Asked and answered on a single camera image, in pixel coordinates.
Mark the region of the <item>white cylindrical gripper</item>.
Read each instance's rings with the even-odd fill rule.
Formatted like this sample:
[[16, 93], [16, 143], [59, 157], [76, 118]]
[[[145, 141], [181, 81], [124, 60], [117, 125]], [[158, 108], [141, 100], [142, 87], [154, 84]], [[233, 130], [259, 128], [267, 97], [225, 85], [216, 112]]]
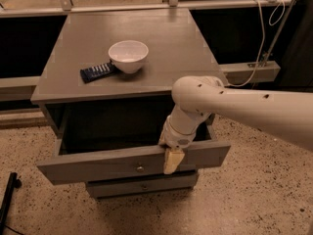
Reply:
[[183, 161], [182, 149], [191, 145], [196, 137], [199, 125], [205, 122], [210, 113], [188, 112], [175, 105], [166, 118], [158, 144], [167, 145], [165, 149], [163, 173], [172, 174]]

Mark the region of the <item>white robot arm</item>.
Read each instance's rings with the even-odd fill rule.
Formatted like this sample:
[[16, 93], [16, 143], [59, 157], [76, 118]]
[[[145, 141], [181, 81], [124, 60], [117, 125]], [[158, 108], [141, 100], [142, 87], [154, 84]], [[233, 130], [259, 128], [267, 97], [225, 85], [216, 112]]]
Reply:
[[313, 94], [232, 89], [215, 76], [184, 76], [172, 86], [175, 106], [158, 143], [166, 147], [163, 172], [173, 173], [199, 125], [212, 114], [313, 150]]

